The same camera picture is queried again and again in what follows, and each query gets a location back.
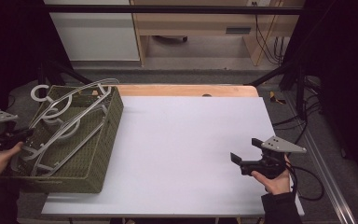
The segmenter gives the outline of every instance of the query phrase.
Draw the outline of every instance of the black pole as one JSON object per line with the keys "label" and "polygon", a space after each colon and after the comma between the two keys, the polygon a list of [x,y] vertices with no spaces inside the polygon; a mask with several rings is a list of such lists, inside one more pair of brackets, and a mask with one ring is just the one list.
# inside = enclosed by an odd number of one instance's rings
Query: black pole
{"label": "black pole", "polygon": [[243,85],[257,87],[257,86],[263,84],[264,82],[270,80],[271,78],[276,77],[277,75],[284,74],[287,71],[287,69],[292,67],[292,65],[293,65],[293,62],[287,62],[287,63],[277,67],[276,69],[270,71],[266,75],[256,79],[255,81],[247,83],[247,84],[243,84]]}
{"label": "black pole", "polygon": [[257,14],[314,15],[319,8],[303,7],[212,7],[212,6],[123,6],[123,5],[44,5],[22,9],[63,13],[177,13],[177,14]]}
{"label": "black pole", "polygon": [[54,62],[54,61],[48,61],[48,64],[50,66],[52,66],[53,68],[55,68],[55,69],[57,69],[57,70],[59,70],[61,72],[64,72],[64,73],[66,73],[67,75],[69,75],[71,77],[74,77],[75,79],[81,81],[85,85],[90,84],[92,82],[92,80],[81,76],[80,74],[75,72],[73,69],[65,67],[60,63],[57,63],[57,62]]}
{"label": "black pole", "polygon": [[304,102],[304,88],[305,88],[305,72],[304,68],[300,65],[298,67],[298,75],[297,75],[297,86],[296,86],[296,110],[297,114],[301,119],[306,118],[306,109]]}

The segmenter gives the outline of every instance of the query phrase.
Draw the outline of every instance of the white cabinet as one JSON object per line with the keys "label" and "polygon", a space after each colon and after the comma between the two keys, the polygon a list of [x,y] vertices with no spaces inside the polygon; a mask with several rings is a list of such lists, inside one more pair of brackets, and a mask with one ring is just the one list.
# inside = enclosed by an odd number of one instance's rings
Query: white cabinet
{"label": "white cabinet", "polygon": [[[46,4],[129,5],[128,0],[45,0]],[[50,13],[71,61],[139,61],[130,13]]]}

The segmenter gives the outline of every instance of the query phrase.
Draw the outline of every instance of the metal frame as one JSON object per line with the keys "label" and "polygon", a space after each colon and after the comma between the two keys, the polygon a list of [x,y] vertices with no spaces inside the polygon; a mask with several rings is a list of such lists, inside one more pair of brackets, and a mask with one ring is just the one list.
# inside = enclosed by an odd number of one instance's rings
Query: metal frame
{"label": "metal frame", "polygon": [[[21,6],[24,10],[41,10],[46,12],[64,12],[64,13],[180,13],[180,14],[257,14],[257,15],[314,15],[315,13],[325,13],[325,10],[314,8],[305,9],[302,7],[190,7],[190,6],[101,6],[101,5],[44,5],[44,6]],[[298,61],[286,62],[283,66],[266,74],[260,79],[248,84],[258,86],[263,82],[275,77],[288,68],[298,65]],[[351,209],[345,202],[337,183],[332,177],[326,166],[322,155],[313,142],[310,133],[306,131],[306,140],[310,144],[310,155],[315,164],[322,181],[326,186],[326,191],[330,197],[333,206],[336,209],[337,216],[341,223],[356,223],[351,213]]]}

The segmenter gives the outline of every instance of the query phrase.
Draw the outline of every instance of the gray floor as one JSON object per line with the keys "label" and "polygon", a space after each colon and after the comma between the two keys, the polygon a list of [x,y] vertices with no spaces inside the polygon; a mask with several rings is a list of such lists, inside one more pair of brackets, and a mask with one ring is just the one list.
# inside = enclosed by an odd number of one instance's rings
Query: gray floor
{"label": "gray floor", "polygon": [[[181,40],[152,38],[145,66],[134,63],[77,63],[77,71],[92,80],[115,77],[122,83],[204,83],[204,84],[243,84],[265,75],[277,65],[264,60],[260,66],[254,67],[240,37],[189,37],[183,43]],[[75,80],[65,77],[68,83],[78,84]],[[280,77],[275,77],[259,86],[258,93],[265,99],[271,122],[278,122],[294,115],[289,104],[271,102],[269,94],[274,91],[278,99],[288,102],[293,100],[294,91],[279,91],[277,83]],[[36,103],[30,103],[29,92],[35,82],[17,88],[11,94],[16,102],[9,112],[18,114],[21,118],[30,119],[37,109]],[[20,126],[26,126],[28,120],[22,119]],[[280,126],[286,130],[276,130],[276,134],[286,140],[295,141],[300,133],[296,121]],[[339,145],[332,135],[324,115],[312,113],[309,118],[307,131],[326,161],[332,177],[336,180],[345,202],[358,223],[358,168],[355,162],[343,159]],[[307,138],[302,138],[299,145],[309,147]],[[317,171],[310,155],[293,154],[291,162]],[[309,175],[299,175],[299,191],[304,196],[314,197],[320,192],[317,182]],[[305,223],[341,223],[337,211],[331,203],[331,196],[324,195],[318,202],[301,201],[306,215]],[[69,223],[67,219],[42,217],[40,212],[46,200],[44,194],[22,193],[19,199],[19,216],[21,218],[60,220]],[[75,219],[75,223],[85,221]],[[89,223],[106,223],[106,219],[93,219]],[[255,218],[246,218],[243,223],[255,223]]]}

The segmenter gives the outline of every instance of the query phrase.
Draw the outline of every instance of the wooden furniture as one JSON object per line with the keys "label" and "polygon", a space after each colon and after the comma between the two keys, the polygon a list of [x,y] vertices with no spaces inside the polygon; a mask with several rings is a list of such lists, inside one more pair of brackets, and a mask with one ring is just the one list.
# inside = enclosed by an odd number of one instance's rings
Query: wooden furniture
{"label": "wooden furniture", "polygon": [[[259,160],[251,138],[273,135],[255,88],[118,85],[124,111],[100,194],[50,193],[43,215],[262,216],[264,188],[229,152]],[[226,94],[242,97],[201,97]],[[300,215],[304,211],[298,199]]]}
{"label": "wooden furniture", "polygon": [[253,86],[236,85],[117,85],[121,96],[238,96],[257,97]]}
{"label": "wooden furniture", "polygon": [[[255,1],[268,4],[261,7],[302,7],[305,0]],[[132,5],[164,6],[231,6],[247,7],[251,0],[131,0]],[[258,16],[260,33],[267,41],[272,36],[290,36],[298,16]],[[148,38],[151,35],[242,35],[254,65],[259,65],[266,45],[260,33],[256,39],[255,15],[210,14],[133,14],[141,63],[145,62]]]}

